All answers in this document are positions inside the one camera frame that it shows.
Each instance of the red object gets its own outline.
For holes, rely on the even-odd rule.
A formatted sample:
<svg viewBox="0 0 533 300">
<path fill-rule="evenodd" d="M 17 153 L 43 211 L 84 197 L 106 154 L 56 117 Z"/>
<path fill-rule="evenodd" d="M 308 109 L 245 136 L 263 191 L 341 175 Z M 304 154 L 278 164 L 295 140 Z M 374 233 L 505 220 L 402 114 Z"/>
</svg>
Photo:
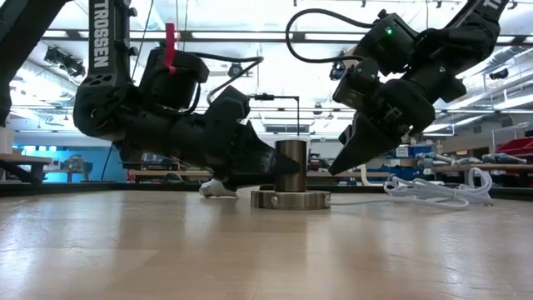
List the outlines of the red object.
<svg viewBox="0 0 533 300">
<path fill-rule="evenodd" d="M 533 163 L 533 137 L 517 138 L 496 149 L 496 153 L 506 153 Z"/>
<path fill-rule="evenodd" d="M 174 43 L 176 42 L 176 39 L 174 38 L 174 32 L 176 31 L 174 23 L 167 23 L 165 31 L 167 33 L 167 39 L 165 40 L 165 59 L 163 63 L 167 66 L 168 72 L 173 75 L 176 73 L 176 67 L 172 66 L 175 53 Z"/>
</svg>

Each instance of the table surface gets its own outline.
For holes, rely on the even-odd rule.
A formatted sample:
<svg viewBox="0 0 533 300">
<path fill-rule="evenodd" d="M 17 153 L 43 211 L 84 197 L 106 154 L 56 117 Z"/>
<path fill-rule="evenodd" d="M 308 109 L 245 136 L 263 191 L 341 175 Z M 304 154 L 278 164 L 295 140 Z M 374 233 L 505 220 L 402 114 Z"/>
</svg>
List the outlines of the table surface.
<svg viewBox="0 0 533 300">
<path fill-rule="evenodd" d="M 171 170 L 130 170 L 129 174 L 132 176 L 165 176 L 168 173 L 175 173 L 181 176 L 192 177 L 210 177 L 211 174 L 208 171 L 171 171 Z M 367 172 L 366 175 L 369 178 L 372 177 L 389 177 L 391 175 L 388 172 Z M 307 172 L 309 178 L 330 178 L 332 175 L 328 172 Z M 359 178 L 360 172 L 342 172 L 333 177 L 336 178 Z"/>
<path fill-rule="evenodd" d="M 533 164 L 492 164 L 492 163 L 475 163 L 475 164 L 457 164 L 453 166 L 438 166 L 432 167 L 433 172 L 459 172 L 468 171 L 471 168 L 479 168 L 481 170 L 494 171 L 533 171 Z"/>
<path fill-rule="evenodd" d="M 3 198 L 0 298 L 533 298 L 533 202 L 288 212 L 251 209 L 250 189 L 238 193 Z"/>
<path fill-rule="evenodd" d="M 52 163 L 52 159 L 49 157 L 34 157 L 34 156 L 28 156 L 28 155 L 20 155 L 20 154 L 5 154 L 0 153 L 0 159 L 8 161 L 8 162 L 16 162 L 16 163 Z"/>
</svg>

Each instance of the pipe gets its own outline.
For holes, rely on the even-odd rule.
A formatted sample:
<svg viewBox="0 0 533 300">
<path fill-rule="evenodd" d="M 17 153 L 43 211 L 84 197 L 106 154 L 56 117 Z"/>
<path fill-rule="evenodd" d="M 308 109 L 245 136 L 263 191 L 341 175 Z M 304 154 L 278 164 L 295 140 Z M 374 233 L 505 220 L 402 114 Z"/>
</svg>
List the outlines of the pipe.
<svg viewBox="0 0 533 300">
<path fill-rule="evenodd" d="M 21 70 L 22 70 L 22 74 L 20 74 L 19 76 L 24 81 L 32 80 L 27 74 L 24 74 L 24 72 L 26 72 L 26 73 L 31 73 L 34 77 L 39 76 L 41 79 L 47 80 L 50 83 L 53 83 L 57 85 L 58 87 L 60 87 L 62 95 L 57 95 L 58 97 L 74 96 L 76 94 L 76 91 L 77 91 L 76 84 L 72 83 L 71 81 L 69 81 L 68 79 L 64 77 L 57 75 L 54 72 L 50 72 L 44 67 L 39 67 L 37 64 L 33 62 L 26 61 L 22 65 Z"/>
<path fill-rule="evenodd" d="M 278 175 L 276 192 L 305 192 L 307 175 L 307 143 L 301 140 L 276 141 L 276 150 L 300 164 L 298 173 Z"/>
<path fill-rule="evenodd" d="M 490 98 L 492 96 L 494 96 L 495 94 L 497 93 L 501 93 L 503 91 L 505 91 L 506 89 L 508 88 L 512 88 L 514 86 L 517 86 L 519 84 L 522 84 L 522 83 L 527 83 L 528 81 L 530 80 L 533 80 L 533 72 L 529 75 L 526 75 L 520 79 L 516 79 L 515 81 L 512 81 L 512 82 L 508 82 L 504 85 L 501 85 L 499 87 L 496 87 L 488 92 L 484 92 L 482 94 L 479 94 L 477 96 L 474 96 L 474 97 L 470 97 L 468 99 L 465 99 L 465 100 L 462 100 L 458 103 L 455 103 L 455 104 L 452 104 L 448 107 L 448 109 L 458 109 L 458 108 L 464 108 L 464 107 L 467 107 L 469 105 L 471 105 L 472 103 L 476 103 L 480 100 L 483 100 L 485 98 Z"/>
</svg>

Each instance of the metal pole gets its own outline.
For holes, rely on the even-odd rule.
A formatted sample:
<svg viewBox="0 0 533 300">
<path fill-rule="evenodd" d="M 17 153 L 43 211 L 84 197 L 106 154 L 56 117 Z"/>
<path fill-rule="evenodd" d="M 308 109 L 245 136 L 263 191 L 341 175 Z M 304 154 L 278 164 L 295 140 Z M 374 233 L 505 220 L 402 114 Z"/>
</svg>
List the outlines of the metal pole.
<svg viewBox="0 0 533 300">
<path fill-rule="evenodd" d="M 298 140 L 277 141 L 276 150 L 299 163 L 300 169 L 294 174 L 277 176 L 274 190 L 276 192 L 305 192 L 307 188 L 307 143 Z"/>
<path fill-rule="evenodd" d="M 496 139 L 494 136 L 494 130 L 492 131 L 492 152 L 496 151 Z"/>
<path fill-rule="evenodd" d="M 296 129 L 296 135 L 300 136 L 300 97 L 295 97 L 296 100 L 296 125 L 298 128 Z"/>
</svg>

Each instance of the metal cylinder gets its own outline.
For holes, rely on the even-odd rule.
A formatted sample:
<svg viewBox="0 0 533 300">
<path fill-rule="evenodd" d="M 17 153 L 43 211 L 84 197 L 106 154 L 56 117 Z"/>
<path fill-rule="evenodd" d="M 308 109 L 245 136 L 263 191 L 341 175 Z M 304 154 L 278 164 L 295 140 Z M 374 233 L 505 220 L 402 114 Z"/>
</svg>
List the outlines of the metal cylinder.
<svg viewBox="0 0 533 300">
<path fill-rule="evenodd" d="M 300 163 L 298 173 L 279 175 L 276 177 L 276 192 L 305 192 L 307 189 L 307 143 L 298 140 L 277 141 L 276 150 Z"/>
</svg>

